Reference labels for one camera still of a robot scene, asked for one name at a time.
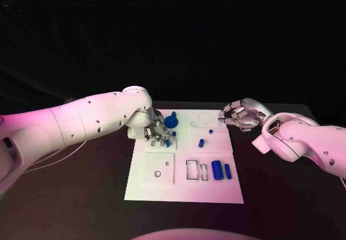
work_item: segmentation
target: robotic hand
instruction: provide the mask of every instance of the robotic hand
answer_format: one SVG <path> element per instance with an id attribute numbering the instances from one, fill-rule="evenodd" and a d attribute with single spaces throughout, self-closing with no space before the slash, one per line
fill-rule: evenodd
<path id="1" fill-rule="evenodd" d="M 231 118 L 224 115 L 231 111 Z M 301 156 L 340 178 L 346 178 L 346 129 L 320 126 L 314 120 L 297 113 L 274 114 L 254 99 L 229 103 L 221 110 L 221 123 L 235 125 L 242 132 L 262 126 L 261 135 L 252 145 L 265 154 L 270 150 L 288 162 Z"/>
<path id="2" fill-rule="evenodd" d="M 39 158 L 123 126 L 130 139 L 173 141 L 151 103 L 149 91 L 131 86 L 52 108 L 0 115 L 0 194 Z"/>

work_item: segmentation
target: rectangular hole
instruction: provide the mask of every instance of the rectangular hole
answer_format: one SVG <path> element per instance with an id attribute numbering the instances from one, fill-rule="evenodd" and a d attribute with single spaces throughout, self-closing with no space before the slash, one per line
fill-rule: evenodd
<path id="1" fill-rule="evenodd" d="M 205 164 L 200 165 L 200 177 L 202 181 L 208 181 L 208 166 Z"/>
<path id="2" fill-rule="evenodd" d="M 198 161 L 196 160 L 186 161 L 186 179 L 187 180 L 199 180 L 199 171 L 198 171 Z"/>

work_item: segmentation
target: white base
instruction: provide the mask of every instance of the white base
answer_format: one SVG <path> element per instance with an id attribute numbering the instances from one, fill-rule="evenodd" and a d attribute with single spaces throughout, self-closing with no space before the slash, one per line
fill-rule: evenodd
<path id="1" fill-rule="evenodd" d="M 169 129 L 170 133 L 176 132 L 176 144 L 170 147 L 151 147 L 150 142 L 136 140 L 124 199 L 244 204 L 229 132 L 226 125 L 218 122 L 219 111 L 172 109 L 159 109 L 159 111 L 164 117 L 170 116 L 173 111 L 176 112 L 179 124 Z M 198 146 L 200 138 L 205 139 L 202 148 Z M 173 185 L 163 184 L 166 181 L 159 180 L 160 177 L 153 178 L 156 182 L 143 184 L 143 176 L 154 174 L 143 167 L 149 161 L 147 153 L 166 153 L 164 156 L 169 155 L 167 153 L 173 154 Z M 186 179 L 186 160 L 198 161 L 198 180 Z M 213 179 L 212 161 L 215 160 L 222 164 L 224 180 Z M 200 164 L 206 164 L 208 181 L 202 181 Z M 231 180 L 226 178 L 225 164 L 229 164 Z"/>

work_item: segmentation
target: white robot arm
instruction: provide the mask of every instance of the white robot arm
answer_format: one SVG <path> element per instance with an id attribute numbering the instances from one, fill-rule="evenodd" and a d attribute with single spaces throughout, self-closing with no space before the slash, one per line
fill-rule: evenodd
<path id="1" fill-rule="evenodd" d="M 131 86 L 52 108 L 0 115 L 0 194 L 39 158 L 124 125 L 130 139 L 175 140 L 151 103 L 149 91 Z"/>
<path id="2" fill-rule="evenodd" d="M 226 112 L 232 118 L 224 118 Z M 270 150 L 288 162 L 301 156 L 310 158 L 319 167 L 340 178 L 346 178 L 346 129 L 320 126 L 306 116 L 278 113 L 254 99 L 232 102 L 219 112 L 219 122 L 239 127 L 248 132 L 262 126 L 261 135 L 252 145 L 265 154 Z"/>

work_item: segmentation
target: blue object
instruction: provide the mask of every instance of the blue object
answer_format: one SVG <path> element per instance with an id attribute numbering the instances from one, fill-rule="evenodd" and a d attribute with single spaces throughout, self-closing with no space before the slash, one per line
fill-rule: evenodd
<path id="1" fill-rule="evenodd" d="M 224 179 L 224 173 L 222 173 L 222 163 L 221 161 L 212 161 L 211 162 L 211 168 L 212 168 L 212 175 L 215 180 Z"/>
<path id="2" fill-rule="evenodd" d="M 202 147 L 203 147 L 203 144 L 205 144 L 205 139 L 200 139 L 198 146 L 202 148 Z"/>
<path id="3" fill-rule="evenodd" d="M 225 175 L 226 175 L 226 179 L 232 179 L 232 175 L 231 175 L 231 170 L 229 170 L 229 165 L 225 164 Z"/>
<path id="4" fill-rule="evenodd" d="M 166 117 L 166 119 L 164 119 L 164 126 L 169 128 L 169 129 L 173 129 L 176 126 L 177 126 L 177 124 L 179 124 L 179 119 L 177 119 L 177 114 L 176 114 L 176 112 L 173 111 L 172 112 L 172 115 L 170 116 L 167 116 Z"/>

